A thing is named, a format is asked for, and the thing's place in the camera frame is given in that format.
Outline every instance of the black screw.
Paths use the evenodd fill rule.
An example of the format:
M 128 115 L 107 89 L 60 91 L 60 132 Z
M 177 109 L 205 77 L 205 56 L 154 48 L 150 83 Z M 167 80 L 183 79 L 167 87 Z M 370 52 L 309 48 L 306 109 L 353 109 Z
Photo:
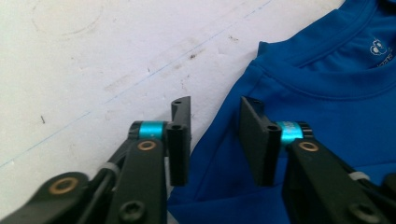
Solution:
M 181 129 L 181 126 L 180 125 L 172 125 L 172 129 L 179 130 L 179 129 Z
M 362 223 L 378 224 L 381 223 L 381 217 L 369 205 L 364 203 L 353 203 L 349 207 L 349 212 L 362 221 Z
M 122 205 L 119 211 L 121 223 L 139 223 L 145 215 L 146 208 L 142 202 L 130 201 Z

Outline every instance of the white table surface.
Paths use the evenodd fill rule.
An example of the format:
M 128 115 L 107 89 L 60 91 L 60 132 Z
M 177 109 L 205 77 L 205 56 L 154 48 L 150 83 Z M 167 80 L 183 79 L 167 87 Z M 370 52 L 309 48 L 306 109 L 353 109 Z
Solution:
M 0 218 L 55 175 L 93 176 L 135 120 L 170 120 L 187 95 L 193 147 L 260 41 L 342 2 L 0 1 Z

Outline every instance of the black plastic arm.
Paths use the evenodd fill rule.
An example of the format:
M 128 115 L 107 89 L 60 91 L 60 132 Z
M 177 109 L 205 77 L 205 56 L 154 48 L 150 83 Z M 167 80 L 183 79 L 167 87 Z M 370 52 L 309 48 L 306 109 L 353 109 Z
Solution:
M 239 140 L 259 186 L 273 185 L 280 149 L 281 129 L 264 114 L 261 101 L 242 97 L 239 121 Z
M 172 121 L 135 121 L 127 139 L 93 180 L 58 175 L 1 224 L 164 224 L 167 221 L 164 157 L 171 184 L 188 181 L 191 98 L 175 100 Z
M 390 223 L 339 159 L 315 139 L 290 144 L 282 195 L 291 223 Z

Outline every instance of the blue t-shirt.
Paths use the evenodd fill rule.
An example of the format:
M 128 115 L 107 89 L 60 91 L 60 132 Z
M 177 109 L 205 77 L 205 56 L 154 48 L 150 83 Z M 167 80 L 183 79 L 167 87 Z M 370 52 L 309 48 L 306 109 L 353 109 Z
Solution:
M 256 187 L 238 139 L 241 96 L 270 120 L 303 120 L 328 149 L 380 184 L 396 172 L 396 6 L 347 0 L 291 39 L 260 43 L 191 155 L 189 184 L 168 209 L 181 224 L 289 223 L 281 189 Z

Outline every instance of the white logo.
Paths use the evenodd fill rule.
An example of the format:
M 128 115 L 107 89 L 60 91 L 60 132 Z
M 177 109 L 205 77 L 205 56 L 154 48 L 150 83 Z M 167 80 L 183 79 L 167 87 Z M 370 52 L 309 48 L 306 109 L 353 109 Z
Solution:
M 382 45 L 379 39 L 373 41 L 373 45 L 370 47 L 370 51 L 374 55 L 381 55 L 387 52 L 387 49 Z

